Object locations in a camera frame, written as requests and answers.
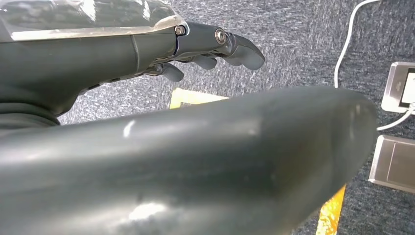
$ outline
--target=metal screw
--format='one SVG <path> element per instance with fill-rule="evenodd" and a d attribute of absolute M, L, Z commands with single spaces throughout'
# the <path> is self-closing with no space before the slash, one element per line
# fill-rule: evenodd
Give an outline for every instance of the metal screw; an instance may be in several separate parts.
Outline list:
<path fill-rule="evenodd" d="M 216 32 L 215 32 L 215 38 L 216 38 L 216 40 L 218 41 L 218 43 L 220 45 L 225 44 L 225 42 L 226 42 L 226 34 L 223 31 L 223 29 L 219 28 L 219 29 L 216 30 Z"/>
<path fill-rule="evenodd" d="M 184 35 L 186 34 L 186 28 L 182 25 L 179 25 L 174 28 L 174 32 L 176 35 Z"/>

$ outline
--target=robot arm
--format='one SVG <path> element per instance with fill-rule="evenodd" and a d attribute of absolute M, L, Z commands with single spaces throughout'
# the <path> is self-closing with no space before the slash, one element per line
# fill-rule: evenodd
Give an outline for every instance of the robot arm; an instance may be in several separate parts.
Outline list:
<path fill-rule="evenodd" d="M 161 0 L 88 2 L 0 1 L 2 105 L 28 112 L 30 104 L 37 110 L 31 113 L 50 113 L 46 118 L 57 123 L 54 116 L 67 112 L 79 94 L 103 83 L 144 74 L 180 81 L 184 74 L 171 61 L 212 69 L 222 57 L 252 70 L 265 61 L 251 41 L 186 23 Z"/>
<path fill-rule="evenodd" d="M 325 87 L 59 126 L 100 84 L 264 56 L 164 0 L 0 6 L 0 234 L 288 234 L 372 150 L 373 104 Z"/>

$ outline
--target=white cable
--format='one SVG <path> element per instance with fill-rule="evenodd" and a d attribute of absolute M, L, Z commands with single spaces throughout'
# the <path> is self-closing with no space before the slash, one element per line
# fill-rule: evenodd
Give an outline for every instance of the white cable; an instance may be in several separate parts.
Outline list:
<path fill-rule="evenodd" d="M 363 1 L 363 2 L 359 3 L 354 8 L 353 12 L 351 13 L 346 42 L 345 42 L 345 45 L 343 46 L 342 53 L 340 54 L 339 60 L 337 61 L 336 68 L 334 70 L 334 87 L 335 88 L 339 87 L 339 68 L 340 68 L 340 65 L 342 64 L 343 58 L 345 57 L 347 48 L 349 47 L 349 44 L 350 44 L 350 41 L 351 41 L 351 36 L 352 36 L 352 33 L 353 33 L 353 23 L 354 23 L 354 18 L 356 17 L 356 13 L 360 9 L 360 7 L 362 7 L 366 4 L 372 3 L 372 2 L 376 2 L 376 1 L 382 1 L 382 0 L 366 0 L 366 1 Z M 409 106 L 409 110 L 405 113 L 404 116 L 402 116 L 400 119 L 398 119 L 397 121 L 395 121 L 395 122 L 393 122 L 389 125 L 378 127 L 377 130 L 378 131 L 384 131 L 386 129 L 390 129 L 392 127 L 395 127 L 395 126 L 401 124 L 406 119 L 408 119 L 411 116 L 412 112 L 414 112 L 414 111 L 415 111 L 415 101 L 414 101 L 414 103 L 412 103 Z"/>
<path fill-rule="evenodd" d="M 397 121 L 395 121 L 395 122 L 393 122 L 393 123 L 391 123 L 391 124 L 389 124 L 389 125 L 386 125 L 386 126 L 381 126 L 381 127 L 378 127 L 377 128 L 377 130 L 378 131 L 384 131 L 384 130 L 386 130 L 386 129 L 390 129 L 390 128 L 392 128 L 392 127 L 395 127 L 395 126 L 397 126 L 397 125 L 399 125 L 399 124 L 401 124 L 401 123 L 403 123 L 406 119 L 408 119 L 409 118 L 409 116 L 411 116 L 411 114 L 412 114 L 412 112 L 413 111 L 415 111 L 415 107 L 411 107 L 406 113 L 405 113 L 405 115 L 404 116 L 402 116 L 400 119 L 398 119 Z"/>
<path fill-rule="evenodd" d="M 359 3 L 353 10 L 353 12 L 351 13 L 351 17 L 350 17 L 350 22 L 349 22 L 349 30 L 347 33 L 347 38 L 346 38 L 346 42 L 345 45 L 343 46 L 343 50 L 342 53 L 340 54 L 339 60 L 337 61 L 336 64 L 336 68 L 334 70 L 334 87 L 338 88 L 339 87 L 339 68 L 340 65 L 342 64 L 343 58 L 346 54 L 347 48 L 349 47 L 350 44 L 350 40 L 351 40 L 351 35 L 353 33 L 353 22 L 354 22 L 354 18 L 356 17 L 356 13 L 359 10 L 360 7 L 368 4 L 368 3 L 372 3 L 372 2 L 376 2 L 376 1 L 381 1 L 381 0 L 366 0 L 363 1 L 361 3 Z"/>

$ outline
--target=plastic film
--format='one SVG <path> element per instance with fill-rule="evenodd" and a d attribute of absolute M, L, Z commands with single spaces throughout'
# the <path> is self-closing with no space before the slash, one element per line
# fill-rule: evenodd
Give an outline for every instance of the plastic film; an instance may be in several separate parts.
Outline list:
<path fill-rule="evenodd" d="M 183 24 L 167 0 L 0 0 L 12 41 L 151 33 Z"/>

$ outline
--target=gray plastic surface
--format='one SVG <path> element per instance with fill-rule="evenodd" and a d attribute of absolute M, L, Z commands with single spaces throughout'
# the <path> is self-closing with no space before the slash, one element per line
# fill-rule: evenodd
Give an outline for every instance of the gray plastic surface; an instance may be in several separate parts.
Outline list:
<path fill-rule="evenodd" d="M 173 28 L 133 36 L 1 43 L 0 104 L 35 105 L 55 121 L 80 93 L 140 75 L 175 48 Z"/>
<path fill-rule="evenodd" d="M 366 162 L 376 126 L 364 96 L 304 87 L 7 134 L 0 234 L 289 234 Z"/>

